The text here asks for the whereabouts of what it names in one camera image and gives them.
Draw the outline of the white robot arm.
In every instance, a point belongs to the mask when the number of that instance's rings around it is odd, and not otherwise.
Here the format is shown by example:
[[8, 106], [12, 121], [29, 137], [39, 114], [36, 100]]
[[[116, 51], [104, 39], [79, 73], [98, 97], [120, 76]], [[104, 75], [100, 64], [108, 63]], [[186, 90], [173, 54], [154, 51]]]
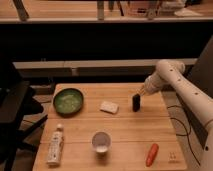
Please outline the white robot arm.
[[208, 132], [200, 163], [200, 171], [213, 171], [213, 98], [205, 94], [183, 76], [185, 64], [177, 60], [162, 59], [155, 71], [145, 79], [140, 95], [152, 95], [169, 84], [195, 114]]

